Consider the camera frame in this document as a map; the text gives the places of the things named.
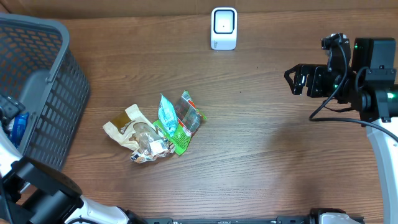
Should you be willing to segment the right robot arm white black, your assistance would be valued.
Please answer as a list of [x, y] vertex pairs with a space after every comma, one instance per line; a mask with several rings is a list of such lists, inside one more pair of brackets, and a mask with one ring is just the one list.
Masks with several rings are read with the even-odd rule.
[[358, 119], [337, 118], [366, 128], [373, 148], [382, 192], [384, 223], [397, 223], [397, 69], [396, 40], [357, 38], [353, 43], [342, 33], [321, 40], [328, 54], [325, 65], [300, 63], [284, 73], [294, 95], [304, 88], [311, 98], [324, 102], [309, 121], [325, 122], [317, 114], [331, 100], [346, 104], [341, 111], [357, 111]]

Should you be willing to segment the light teal snack packet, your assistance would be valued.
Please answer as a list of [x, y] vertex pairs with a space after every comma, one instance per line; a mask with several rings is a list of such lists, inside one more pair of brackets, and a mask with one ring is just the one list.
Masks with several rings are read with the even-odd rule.
[[158, 118], [162, 123], [165, 131], [169, 134], [170, 137], [173, 137], [174, 133], [177, 130], [177, 114], [175, 112], [173, 104], [164, 95], [161, 95], [158, 109]]

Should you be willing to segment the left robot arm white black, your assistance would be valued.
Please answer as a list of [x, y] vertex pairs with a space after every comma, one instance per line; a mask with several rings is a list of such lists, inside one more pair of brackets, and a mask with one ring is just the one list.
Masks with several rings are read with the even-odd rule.
[[9, 223], [145, 223], [130, 210], [87, 199], [63, 173], [23, 156], [7, 125], [24, 106], [1, 96], [1, 218]]

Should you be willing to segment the green snack packet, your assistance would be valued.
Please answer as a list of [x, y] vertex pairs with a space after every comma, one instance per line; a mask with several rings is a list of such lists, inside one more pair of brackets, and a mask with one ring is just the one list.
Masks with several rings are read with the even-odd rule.
[[162, 123], [154, 121], [155, 129], [163, 135], [171, 147], [170, 151], [181, 156], [188, 149], [192, 136], [200, 127], [201, 122], [206, 120], [206, 116], [196, 107], [189, 92], [185, 90], [175, 104], [173, 104], [177, 114], [177, 130], [173, 137], [165, 131]]

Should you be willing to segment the beige brown Pantree snack bag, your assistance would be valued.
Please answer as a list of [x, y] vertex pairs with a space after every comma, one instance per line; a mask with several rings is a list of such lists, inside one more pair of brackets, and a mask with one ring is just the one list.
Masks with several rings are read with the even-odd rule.
[[105, 133], [132, 151], [131, 160], [142, 164], [175, 152], [174, 144], [134, 104], [103, 125]]

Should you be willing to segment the blue snack packet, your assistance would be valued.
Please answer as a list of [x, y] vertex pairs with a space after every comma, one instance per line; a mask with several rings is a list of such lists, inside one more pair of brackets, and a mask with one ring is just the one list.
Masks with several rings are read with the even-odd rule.
[[28, 119], [29, 113], [19, 114], [13, 119], [10, 140], [17, 149], [26, 131]]

